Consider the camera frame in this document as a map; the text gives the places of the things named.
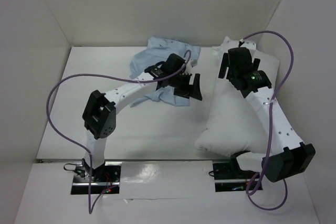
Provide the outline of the light blue pillowcase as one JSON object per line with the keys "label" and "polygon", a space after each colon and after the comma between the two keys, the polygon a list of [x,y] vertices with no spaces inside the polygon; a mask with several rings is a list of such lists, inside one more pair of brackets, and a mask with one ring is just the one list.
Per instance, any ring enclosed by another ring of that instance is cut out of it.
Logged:
{"label": "light blue pillowcase", "polygon": [[[148,40],[147,49],[133,56],[130,62],[130,78],[135,79],[145,68],[161,61],[166,61],[170,54],[185,57],[185,53],[188,50],[191,51],[190,64],[192,66],[197,65],[201,53],[200,46],[193,46],[177,40],[151,37]],[[130,107],[135,107],[147,100],[164,102],[177,107],[190,105],[189,99],[174,95],[174,88],[164,87],[137,99]]]}

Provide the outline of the white pillow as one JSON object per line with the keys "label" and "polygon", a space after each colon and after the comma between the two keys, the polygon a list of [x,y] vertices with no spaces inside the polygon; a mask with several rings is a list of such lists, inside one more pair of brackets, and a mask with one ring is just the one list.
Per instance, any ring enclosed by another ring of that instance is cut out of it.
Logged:
{"label": "white pillow", "polygon": [[[223,53],[236,47],[238,40],[232,40],[227,36],[220,46],[213,47],[218,72]],[[261,60],[258,70],[264,71],[274,86],[280,61],[258,50],[250,50],[250,53],[253,59],[257,57]],[[265,153],[267,141],[268,133],[241,92],[234,88],[226,77],[217,78],[209,118],[194,147],[200,151],[231,156],[240,151]]]}

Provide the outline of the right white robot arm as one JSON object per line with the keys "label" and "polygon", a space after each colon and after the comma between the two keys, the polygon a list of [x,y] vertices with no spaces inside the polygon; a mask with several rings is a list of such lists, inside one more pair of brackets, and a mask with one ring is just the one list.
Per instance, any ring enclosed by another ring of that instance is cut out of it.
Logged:
{"label": "right white robot arm", "polygon": [[275,98],[270,79],[259,69],[259,64],[260,59],[253,59],[244,47],[223,54],[219,78],[226,78],[241,92],[271,140],[264,154],[251,151],[233,154],[229,172],[235,178],[247,171],[258,172],[274,183],[303,173],[316,150],[312,144],[305,144],[292,128]]}

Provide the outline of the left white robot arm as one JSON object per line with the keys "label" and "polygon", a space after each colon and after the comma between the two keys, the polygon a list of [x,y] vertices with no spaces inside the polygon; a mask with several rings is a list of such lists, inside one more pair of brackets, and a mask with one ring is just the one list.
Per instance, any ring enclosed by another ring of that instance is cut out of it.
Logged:
{"label": "left white robot arm", "polygon": [[116,129],[116,117],[126,106],[164,87],[172,87],[173,94],[181,98],[203,99],[200,74],[189,73],[191,67],[190,50],[183,57],[170,54],[165,61],[147,67],[131,82],[105,93],[95,90],[90,94],[82,115],[87,131],[87,150],[82,164],[87,178],[96,182],[103,177],[107,137]]}

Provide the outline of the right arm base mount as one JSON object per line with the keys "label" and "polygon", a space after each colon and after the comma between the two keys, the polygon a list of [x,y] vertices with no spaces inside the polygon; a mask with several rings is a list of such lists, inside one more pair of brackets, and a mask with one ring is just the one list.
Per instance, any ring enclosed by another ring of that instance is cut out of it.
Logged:
{"label": "right arm base mount", "polygon": [[216,192],[245,191],[255,172],[238,171],[229,161],[213,162],[208,175],[214,179]]}

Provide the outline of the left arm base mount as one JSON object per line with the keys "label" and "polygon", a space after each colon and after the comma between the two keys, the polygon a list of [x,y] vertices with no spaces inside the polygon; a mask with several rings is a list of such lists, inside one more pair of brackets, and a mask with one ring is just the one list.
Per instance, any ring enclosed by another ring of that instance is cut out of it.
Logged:
{"label": "left arm base mount", "polygon": [[[71,195],[87,195],[89,188],[89,173],[82,164],[66,163],[64,170],[73,173],[71,184]],[[119,194],[121,178],[121,163],[106,162],[102,171],[96,173],[91,179],[91,193],[99,195],[102,191],[105,194]]]}

